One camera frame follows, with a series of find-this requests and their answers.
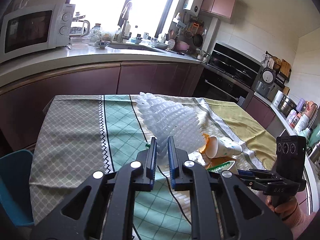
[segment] window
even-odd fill
[[[70,3],[76,5],[75,12],[86,15],[91,28],[95,23],[102,24],[102,28],[114,28],[118,25],[126,0],[70,0]],[[149,36],[155,36],[158,26],[162,29],[164,25],[171,3],[172,0],[132,0],[129,13],[131,31],[137,25],[140,34],[146,32]]]

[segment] sink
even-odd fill
[[[113,48],[113,49],[137,49],[137,50],[147,50],[147,51],[153,51],[153,52],[161,52],[162,51],[158,51],[156,49],[152,49],[146,46],[142,46],[142,45],[138,45],[138,44],[119,44],[119,43],[111,43],[108,46],[109,48]]]

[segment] pink sweater sleeve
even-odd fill
[[[284,221],[284,223],[291,228],[294,240],[296,240],[303,233],[315,215],[316,213],[312,212],[310,216],[307,216],[301,211],[300,207],[297,206],[292,215]]]

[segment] bubble wrap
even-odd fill
[[[176,148],[187,153],[205,145],[198,117],[190,107],[142,92],[136,102],[145,125],[157,138],[159,165],[168,163],[169,136],[173,136]]]

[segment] oven handle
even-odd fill
[[[204,80],[204,82],[206,82],[207,84],[209,84],[209,85],[211,85],[211,86],[213,86],[213,87],[215,87],[215,88],[219,89],[220,91],[224,92],[224,93],[225,93],[225,94],[227,94],[228,96],[232,97],[234,100],[239,101],[239,98],[235,98],[235,97],[233,97],[232,95],[230,95],[229,93],[227,93],[227,92],[223,91],[221,88],[218,88],[217,86],[212,85],[212,84],[211,84],[211,83],[209,83],[206,79]]]

